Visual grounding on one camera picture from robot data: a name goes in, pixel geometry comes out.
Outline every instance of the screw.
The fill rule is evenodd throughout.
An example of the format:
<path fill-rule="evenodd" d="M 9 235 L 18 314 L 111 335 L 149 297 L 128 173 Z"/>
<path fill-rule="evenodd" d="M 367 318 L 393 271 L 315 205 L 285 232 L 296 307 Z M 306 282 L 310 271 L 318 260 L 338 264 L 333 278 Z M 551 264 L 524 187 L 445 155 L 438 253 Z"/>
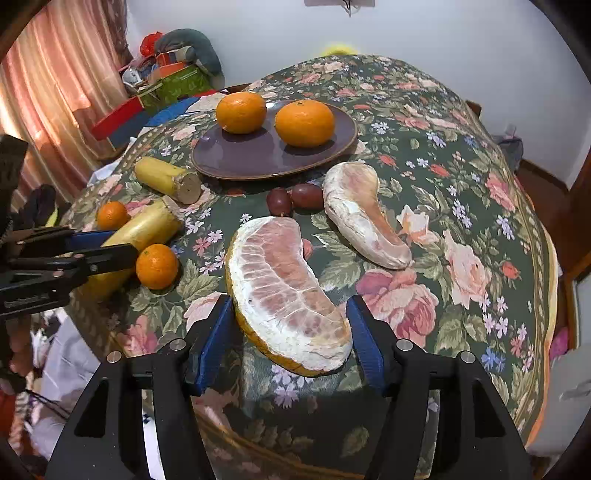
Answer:
<path fill-rule="evenodd" d="M 474 361 L 476 360 L 476 357 L 474 356 L 474 354 L 472 352 L 468 352 L 467 350 L 460 353 L 460 358 L 464 362 L 466 362 L 467 364 L 473 364 Z"/>
<path fill-rule="evenodd" d="M 401 338 L 396 342 L 396 346 L 403 352 L 409 352 L 413 349 L 413 343 L 410 340 L 406 340 L 406 338 Z"/>
<path fill-rule="evenodd" d="M 182 338 L 177 338 L 176 340 L 170 342 L 169 346 L 171 350 L 178 352 L 187 346 L 187 342 L 185 342 Z"/>
<path fill-rule="evenodd" d="M 115 351 L 111 352 L 109 355 L 107 355 L 107 361 L 110 364 L 115 364 L 119 360 L 121 360 L 121 357 L 123 357 L 123 355 L 121 355 L 121 352 L 118 352 L 117 350 L 115 350 Z"/>

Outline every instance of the stuffed toy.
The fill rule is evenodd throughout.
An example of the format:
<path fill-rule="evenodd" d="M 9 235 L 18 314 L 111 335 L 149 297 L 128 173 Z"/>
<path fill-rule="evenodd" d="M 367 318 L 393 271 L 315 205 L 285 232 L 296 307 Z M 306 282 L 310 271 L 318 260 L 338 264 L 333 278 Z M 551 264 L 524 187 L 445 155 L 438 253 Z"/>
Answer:
<path fill-rule="evenodd" d="M 189 47 L 184 52 L 186 63 L 195 63 L 207 75 L 214 77 L 222 72 L 220 61 L 209 39 L 200 31 L 191 28 L 172 30 L 160 37 L 155 44 L 156 55 L 171 50 Z"/>

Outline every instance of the sugarcane piece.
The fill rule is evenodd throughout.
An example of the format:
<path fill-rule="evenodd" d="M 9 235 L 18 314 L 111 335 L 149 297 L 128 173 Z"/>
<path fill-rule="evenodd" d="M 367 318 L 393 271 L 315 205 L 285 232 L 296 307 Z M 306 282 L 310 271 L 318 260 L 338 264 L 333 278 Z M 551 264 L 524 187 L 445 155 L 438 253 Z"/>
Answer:
<path fill-rule="evenodd" d="M 102 245 L 132 244 L 138 252 L 153 244 L 165 244 L 183 226 L 183 214 L 168 196 L 156 200 L 117 230 Z M 89 277 L 80 287 L 82 294 L 93 301 L 108 298 L 133 275 L 135 269 L 101 273 Z"/>
<path fill-rule="evenodd" d="M 199 175 L 185 168 L 157 158 L 142 157 L 135 164 L 134 171 L 138 181 L 181 203 L 190 205 L 201 196 Z"/>

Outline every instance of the green tablecloth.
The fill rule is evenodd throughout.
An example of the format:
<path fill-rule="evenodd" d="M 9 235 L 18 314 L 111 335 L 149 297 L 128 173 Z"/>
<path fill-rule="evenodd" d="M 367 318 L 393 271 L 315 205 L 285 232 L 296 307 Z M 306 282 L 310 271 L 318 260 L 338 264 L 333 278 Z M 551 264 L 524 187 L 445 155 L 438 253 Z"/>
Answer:
<path fill-rule="evenodd" d="M 268 100 L 315 98 L 349 112 L 359 139 L 342 159 L 375 168 L 385 214 L 411 245 L 412 267 L 385 271 L 344 245 L 323 213 L 295 214 L 306 258 L 328 296 L 343 304 L 362 293 L 398 336 L 429 352 L 471 350 L 524 442 L 531 439 L 547 386 L 556 255 L 502 153 L 464 101 L 413 66 L 375 56 L 306 61 L 249 90 Z M 93 228 L 98 207 L 110 200 L 139 211 L 158 195 L 137 182 L 137 158 L 191 167 L 193 146 L 214 122 L 214 112 L 195 113 L 143 135 L 64 222 Z M 306 180 L 322 185 L 325 171 L 273 184 L 206 180 L 209 189 L 184 209 L 186 228 L 171 243 L 183 267 L 169 291 L 130 281 L 105 305 L 74 298 L 70 312 L 91 348 L 104 355 L 118 343 L 140 355 L 184 336 L 226 291 L 227 245 L 241 224 L 268 214 L 266 192 Z M 430 470 L 437 401 L 432 392 L 419 476 Z M 362 478 L 388 402 L 364 385 L 354 354 L 340 372 L 309 379 L 274 365 L 244 340 L 194 404 L 219 478 L 277 480 Z"/>

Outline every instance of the mandarin orange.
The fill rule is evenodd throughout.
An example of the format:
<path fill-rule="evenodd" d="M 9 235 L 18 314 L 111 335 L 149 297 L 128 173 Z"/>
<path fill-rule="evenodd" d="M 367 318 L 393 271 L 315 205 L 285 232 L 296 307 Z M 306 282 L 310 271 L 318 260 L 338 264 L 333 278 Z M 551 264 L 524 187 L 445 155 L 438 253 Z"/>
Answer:
<path fill-rule="evenodd" d="M 128 220 L 129 214 L 121 202 L 105 203 L 96 214 L 96 223 L 101 230 L 118 230 Z"/>
<path fill-rule="evenodd" d="M 169 247 L 163 244 L 146 247 L 135 262 L 135 274 L 139 281 L 152 290 L 168 287 L 177 273 L 177 257 Z"/>
<path fill-rule="evenodd" d="M 250 134 L 258 130 L 266 115 L 265 100 L 254 92 L 226 95 L 216 108 L 218 124 L 231 134 Z"/>
<path fill-rule="evenodd" d="M 275 130 L 292 147 L 319 147 L 335 132 L 335 116 L 322 102 L 297 100 L 277 112 Z"/>

